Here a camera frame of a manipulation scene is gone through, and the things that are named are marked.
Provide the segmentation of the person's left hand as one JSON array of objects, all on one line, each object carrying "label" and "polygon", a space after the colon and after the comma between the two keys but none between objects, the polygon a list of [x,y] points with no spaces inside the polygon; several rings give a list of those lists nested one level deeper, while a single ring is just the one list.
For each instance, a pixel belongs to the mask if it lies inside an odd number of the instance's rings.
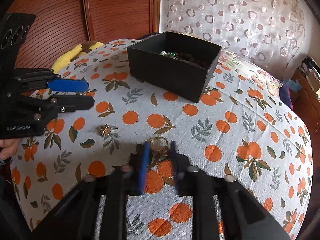
[{"label": "person's left hand", "polygon": [[17,153],[20,142],[20,139],[1,139],[1,159],[6,160],[14,156]]}]

